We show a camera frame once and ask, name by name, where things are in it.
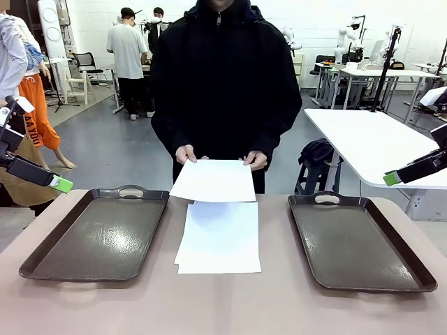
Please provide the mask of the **person's left hand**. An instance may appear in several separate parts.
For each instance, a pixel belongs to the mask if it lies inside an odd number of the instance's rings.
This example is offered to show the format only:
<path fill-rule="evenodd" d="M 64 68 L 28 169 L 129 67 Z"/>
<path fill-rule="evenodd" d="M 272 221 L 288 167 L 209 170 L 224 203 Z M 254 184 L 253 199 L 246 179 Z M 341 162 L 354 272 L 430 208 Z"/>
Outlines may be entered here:
<path fill-rule="evenodd" d="M 244 158 L 244 165 L 251 171 L 265 170 L 268 166 L 268 158 L 262 151 L 250 151 Z"/>

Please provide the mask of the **person's right hand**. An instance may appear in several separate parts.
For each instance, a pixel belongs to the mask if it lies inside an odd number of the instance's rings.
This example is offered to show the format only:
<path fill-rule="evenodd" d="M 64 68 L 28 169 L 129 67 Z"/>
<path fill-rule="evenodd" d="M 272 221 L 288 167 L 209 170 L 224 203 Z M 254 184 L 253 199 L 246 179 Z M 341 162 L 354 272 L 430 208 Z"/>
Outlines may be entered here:
<path fill-rule="evenodd" d="M 193 146 L 190 144 L 180 146 L 175 152 L 175 158 L 181 165 L 184 165 L 187 161 L 191 161 L 193 163 L 197 161 Z"/>

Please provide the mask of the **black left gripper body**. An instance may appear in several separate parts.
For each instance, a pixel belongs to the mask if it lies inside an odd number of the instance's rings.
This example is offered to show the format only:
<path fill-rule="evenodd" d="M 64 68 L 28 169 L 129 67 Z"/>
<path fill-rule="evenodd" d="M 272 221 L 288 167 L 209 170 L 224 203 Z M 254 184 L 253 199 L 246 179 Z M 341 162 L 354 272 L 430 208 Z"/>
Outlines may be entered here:
<path fill-rule="evenodd" d="M 7 173 L 38 186 L 49 186 L 54 179 L 52 171 L 21 156 L 7 155 L 5 169 Z"/>

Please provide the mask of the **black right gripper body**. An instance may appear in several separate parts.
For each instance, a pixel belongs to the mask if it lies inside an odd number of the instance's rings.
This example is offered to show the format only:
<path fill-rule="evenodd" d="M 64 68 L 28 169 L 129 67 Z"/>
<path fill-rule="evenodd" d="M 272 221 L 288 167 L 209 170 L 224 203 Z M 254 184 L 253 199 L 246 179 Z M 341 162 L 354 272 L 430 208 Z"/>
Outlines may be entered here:
<path fill-rule="evenodd" d="M 437 149 L 400 168 L 397 175 L 404 184 L 446 169 L 446 150 Z"/>

